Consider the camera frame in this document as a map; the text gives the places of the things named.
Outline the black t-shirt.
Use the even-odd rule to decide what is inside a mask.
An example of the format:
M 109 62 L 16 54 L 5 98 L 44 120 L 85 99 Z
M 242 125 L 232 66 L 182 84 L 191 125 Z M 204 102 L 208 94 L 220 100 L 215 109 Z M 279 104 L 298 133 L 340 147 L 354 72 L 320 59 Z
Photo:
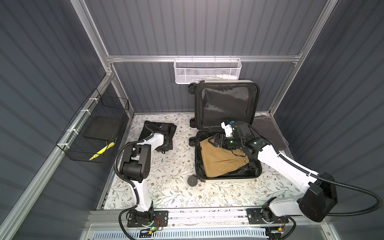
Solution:
M 156 151 L 164 154 L 167 151 L 173 150 L 173 137 L 176 129 L 177 126 L 172 123 L 145 121 L 139 140 L 148 138 L 151 134 L 162 134 L 164 136 L 164 144 L 156 148 Z

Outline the tan shorts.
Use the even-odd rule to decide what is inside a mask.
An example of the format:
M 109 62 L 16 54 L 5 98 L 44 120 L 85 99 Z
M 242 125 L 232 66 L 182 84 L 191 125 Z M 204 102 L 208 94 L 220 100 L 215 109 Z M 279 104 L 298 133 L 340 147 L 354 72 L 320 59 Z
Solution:
M 238 170 L 250 162 L 242 150 L 230 150 L 215 147 L 209 143 L 209 139 L 200 142 L 203 166 L 208 178 L 216 178 L 221 175 Z

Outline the black carry-on suitcase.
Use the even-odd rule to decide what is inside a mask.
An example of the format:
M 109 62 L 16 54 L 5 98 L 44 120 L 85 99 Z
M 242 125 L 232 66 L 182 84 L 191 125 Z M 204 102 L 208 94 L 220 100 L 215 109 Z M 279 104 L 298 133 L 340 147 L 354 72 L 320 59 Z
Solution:
M 259 177 L 263 140 L 252 128 L 259 86 L 249 80 L 202 81 L 189 84 L 188 92 L 195 98 L 190 126 L 198 129 L 189 139 L 195 148 L 195 176 L 189 184 Z

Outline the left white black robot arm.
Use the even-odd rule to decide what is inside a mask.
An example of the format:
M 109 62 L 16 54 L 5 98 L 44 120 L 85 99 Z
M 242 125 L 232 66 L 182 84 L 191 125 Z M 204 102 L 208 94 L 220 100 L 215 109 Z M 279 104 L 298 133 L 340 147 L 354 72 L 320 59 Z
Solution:
M 173 149 L 172 138 L 176 128 L 174 124 L 145 122 L 139 139 L 127 142 L 118 150 L 113 164 L 115 175 L 132 187 L 136 201 L 134 206 L 122 210 L 118 216 L 119 226 L 129 240 L 134 238 L 124 227 L 122 216 L 133 214 L 132 221 L 140 224 L 150 225 L 154 221 L 154 204 L 146 182 L 151 170 L 151 154 Z

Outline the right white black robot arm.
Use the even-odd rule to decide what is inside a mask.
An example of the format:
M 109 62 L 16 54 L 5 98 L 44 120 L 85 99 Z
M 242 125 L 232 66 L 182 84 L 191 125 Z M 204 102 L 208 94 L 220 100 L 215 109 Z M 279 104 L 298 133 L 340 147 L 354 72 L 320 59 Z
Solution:
M 288 156 L 280 153 L 273 142 L 249 123 L 244 121 L 225 121 L 222 123 L 223 133 L 216 133 L 208 142 L 220 149 L 231 153 L 235 150 L 243 152 L 242 157 L 257 159 L 272 167 L 293 183 L 300 195 L 281 198 L 270 198 L 262 207 L 266 223 L 272 223 L 278 217 L 305 216 L 311 221 L 321 222 L 325 217 L 352 217 L 365 215 L 378 210 L 382 198 L 376 193 L 335 181 L 328 173 L 319 174 L 297 163 Z M 375 198 L 376 202 L 363 210 L 333 213 L 332 209 L 338 203 L 337 187 L 353 190 Z

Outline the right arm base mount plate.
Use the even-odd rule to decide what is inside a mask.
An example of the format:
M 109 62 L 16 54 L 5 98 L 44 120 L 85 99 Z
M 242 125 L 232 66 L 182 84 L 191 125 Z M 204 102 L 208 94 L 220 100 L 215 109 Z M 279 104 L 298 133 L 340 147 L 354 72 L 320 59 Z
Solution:
M 246 209 L 246 215 L 249 223 L 252 225 L 256 224 L 282 224 L 289 223 L 287 217 L 277 217 L 271 210 L 263 208 L 248 208 Z

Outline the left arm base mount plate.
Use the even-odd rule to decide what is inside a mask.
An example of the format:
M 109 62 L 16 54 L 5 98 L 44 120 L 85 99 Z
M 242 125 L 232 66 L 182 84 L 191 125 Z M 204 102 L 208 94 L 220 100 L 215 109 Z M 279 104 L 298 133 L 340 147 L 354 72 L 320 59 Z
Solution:
M 169 211 L 138 212 L 133 210 L 126 214 L 127 227 L 167 227 Z

